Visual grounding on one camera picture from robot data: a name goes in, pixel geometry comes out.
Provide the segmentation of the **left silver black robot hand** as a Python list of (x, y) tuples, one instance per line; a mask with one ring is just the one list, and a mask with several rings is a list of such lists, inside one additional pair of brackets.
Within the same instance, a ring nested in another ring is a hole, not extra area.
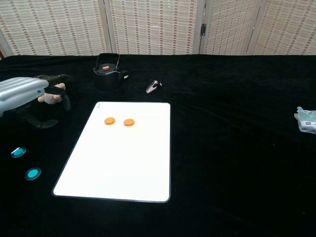
[(31, 102), (37, 100), (49, 105), (61, 103), (66, 111), (70, 110), (71, 103), (66, 93), (66, 83), (73, 82), (74, 78), (67, 74), (35, 77), (15, 77), (0, 82), (0, 116), (5, 112), (15, 112), (31, 125), (39, 129), (55, 126), (56, 119), (39, 121), (28, 113)]

